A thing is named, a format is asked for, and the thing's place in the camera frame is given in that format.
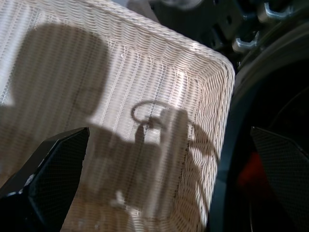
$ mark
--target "basket rim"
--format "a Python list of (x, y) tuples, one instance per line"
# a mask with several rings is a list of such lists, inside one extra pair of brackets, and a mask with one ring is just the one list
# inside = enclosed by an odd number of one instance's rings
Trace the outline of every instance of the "basket rim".
[(128, 22), (138, 28), (141, 28), (162, 40), (169, 41), (180, 47), (184, 51), (192, 52), (196, 56), (203, 58), (211, 59), (213, 62), (216, 62), (220, 65), (222, 70), (226, 75), (226, 78), (232, 78), (233, 81), (235, 77), (235, 71), (232, 63), (228, 60), (227, 57), (223, 56), (221, 53), (212, 50), (211, 48), (206, 47), (205, 45), (200, 44), (197, 41), (194, 41), (184, 35), (171, 30), (157, 22), (152, 21), (134, 11), (127, 9), (124, 6), (119, 5), (110, 0), (77, 0), (83, 2), (90, 7), (96, 8), (101, 11), (108, 12), (111, 15), (114, 15), (121, 20)]

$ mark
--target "wicker basket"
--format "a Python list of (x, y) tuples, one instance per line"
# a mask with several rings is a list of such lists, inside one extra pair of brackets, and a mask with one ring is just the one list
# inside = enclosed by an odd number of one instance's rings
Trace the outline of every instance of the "wicker basket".
[[(201, 231), (234, 83), (229, 61), (110, 1), (1, 0), (0, 21), (0, 185), (45, 138), (89, 126), (62, 230)], [(166, 111), (177, 115), (172, 158), (150, 123)], [(158, 175), (170, 159), (169, 176)], [(154, 203), (156, 192), (164, 197)]]

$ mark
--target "metal bracket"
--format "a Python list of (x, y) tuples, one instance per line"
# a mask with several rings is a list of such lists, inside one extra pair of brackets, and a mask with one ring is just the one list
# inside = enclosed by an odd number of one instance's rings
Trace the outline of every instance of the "metal bracket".
[(241, 38), (236, 38), (232, 43), (232, 48), (235, 52), (245, 53), (257, 46), (258, 37), (259, 32), (256, 33), (254, 39), (251, 42), (244, 42), (241, 40)]
[(291, 6), (288, 6), (284, 12), (272, 11), (269, 7), (269, 2), (265, 2), (257, 9), (257, 18), (260, 23), (269, 23), (272, 21), (279, 21), (286, 19), (292, 14), (293, 10)]

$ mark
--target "textured grip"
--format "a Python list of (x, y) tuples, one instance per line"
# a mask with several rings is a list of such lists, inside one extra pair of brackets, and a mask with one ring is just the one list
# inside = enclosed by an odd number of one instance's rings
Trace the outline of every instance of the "textured grip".
[(309, 230), (308, 154), (290, 138), (253, 128), (252, 137), (267, 179), (299, 231)]

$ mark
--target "black plastic part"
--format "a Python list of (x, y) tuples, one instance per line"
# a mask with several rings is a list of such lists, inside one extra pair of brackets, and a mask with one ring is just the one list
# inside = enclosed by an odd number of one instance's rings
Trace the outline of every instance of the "black plastic part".
[(60, 231), (79, 185), (88, 138), (89, 128), (80, 128), (42, 142), (0, 189), (1, 225), (10, 231)]
[(251, 130), (267, 180), (300, 232), (309, 231), (309, 137)]

